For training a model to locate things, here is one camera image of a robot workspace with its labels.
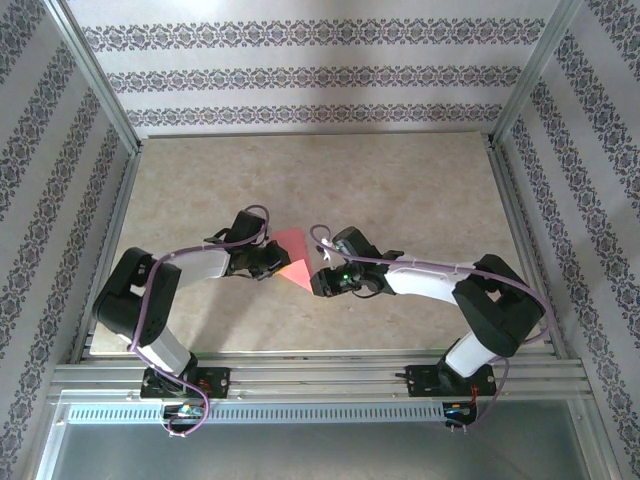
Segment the red cloth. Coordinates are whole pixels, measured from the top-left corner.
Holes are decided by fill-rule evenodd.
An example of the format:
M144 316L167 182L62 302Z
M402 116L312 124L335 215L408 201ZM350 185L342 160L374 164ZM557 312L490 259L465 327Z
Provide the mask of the red cloth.
M284 266L282 277L311 292L311 260L305 233L301 228L290 228L274 232L275 240L289 256L290 263Z

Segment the grey metal tray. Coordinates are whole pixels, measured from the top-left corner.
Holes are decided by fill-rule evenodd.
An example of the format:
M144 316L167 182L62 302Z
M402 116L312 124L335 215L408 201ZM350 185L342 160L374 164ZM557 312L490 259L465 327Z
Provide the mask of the grey metal tray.
M463 429L434 422L70 424L66 394L31 453L29 480L623 480L593 401L510 400Z

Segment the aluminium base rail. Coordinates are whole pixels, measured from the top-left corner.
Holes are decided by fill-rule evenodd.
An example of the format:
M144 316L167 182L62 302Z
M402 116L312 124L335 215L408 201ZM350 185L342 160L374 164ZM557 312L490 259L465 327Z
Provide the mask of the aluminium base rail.
M400 373L408 365L434 364L440 355L438 350L236 352L206 355L199 363L229 368L232 402L405 401ZM95 357L58 366L51 389L55 394L82 390L138 398L143 371L143 364L130 356ZM506 381L503 401L593 396L582 361L559 359L548 345L527 348L494 372Z

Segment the thin white wall-side rail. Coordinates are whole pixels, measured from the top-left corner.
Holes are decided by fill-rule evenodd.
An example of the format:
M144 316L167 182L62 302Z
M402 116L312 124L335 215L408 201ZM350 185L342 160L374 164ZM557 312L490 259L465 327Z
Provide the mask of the thin white wall-side rail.
M190 140L190 139L219 139L219 138L271 138L271 137L330 137L330 136L353 136L353 135L444 135L444 134L471 134L478 133L484 134L484 132L473 130L444 130L444 131L317 131L317 132L264 132L264 133L218 133L218 134L156 134L149 135L145 140Z

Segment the aluminium left side rail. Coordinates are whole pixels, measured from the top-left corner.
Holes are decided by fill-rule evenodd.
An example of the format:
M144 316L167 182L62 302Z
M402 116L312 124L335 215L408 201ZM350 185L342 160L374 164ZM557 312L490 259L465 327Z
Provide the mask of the aluminium left side rail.
M74 330L70 347L63 357L63 364L74 364L83 359L85 342L95 323L92 319L92 305L106 278L109 276L141 156L142 148L139 148L135 154L130 156L126 168L122 172L117 196L114 198L110 210L107 230L102 238L99 256L97 257L95 269L91 277L90 288L84 298L83 309L81 311L82 315Z

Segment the aluminium right side rail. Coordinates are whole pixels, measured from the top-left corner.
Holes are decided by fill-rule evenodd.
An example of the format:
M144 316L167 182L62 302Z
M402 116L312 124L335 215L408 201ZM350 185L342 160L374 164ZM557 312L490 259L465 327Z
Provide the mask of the aluminium right side rail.
M500 148L492 143L487 146L487 154L514 240L522 269L522 278L550 307L551 319L545 317L543 320L543 325L547 328L545 340L552 344L557 358L562 360L570 359L571 355L565 348L561 331L556 321L552 300L548 296L543 272L537 262L535 245L531 241L531 236L527 229L528 217L526 211L522 208L523 203L518 196L517 184L513 182L509 175L509 164L505 161Z

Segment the aluminium left frame post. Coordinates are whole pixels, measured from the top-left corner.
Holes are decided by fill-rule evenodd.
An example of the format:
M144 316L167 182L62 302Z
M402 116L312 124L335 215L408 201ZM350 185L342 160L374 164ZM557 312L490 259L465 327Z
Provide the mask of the aluminium left frame post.
M124 141L127 150L138 154L141 151L141 140L66 0L42 0L42 2L74 55L85 80L95 92L119 137Z

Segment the aluminium frame post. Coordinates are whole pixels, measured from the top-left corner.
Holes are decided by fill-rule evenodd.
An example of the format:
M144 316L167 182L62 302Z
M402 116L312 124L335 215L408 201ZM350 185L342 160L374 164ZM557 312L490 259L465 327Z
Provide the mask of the aluminium frame post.
M138 154L141 151L141 140L66 0L42 0L42 2L74 55L85 80L95 92L119 137L124 141L127 150Z
M582 4L583 0L559 0L495 126L487 136L491 147L502 142L509 133L512 124Z

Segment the aluminium right frame post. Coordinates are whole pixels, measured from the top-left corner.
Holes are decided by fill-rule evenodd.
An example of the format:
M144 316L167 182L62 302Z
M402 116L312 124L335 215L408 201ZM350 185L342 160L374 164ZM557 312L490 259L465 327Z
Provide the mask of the aluminium right frame post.
M491 147L502 142L509 133L512 124L582 4L583 0L559 0L495 126L487 136Z

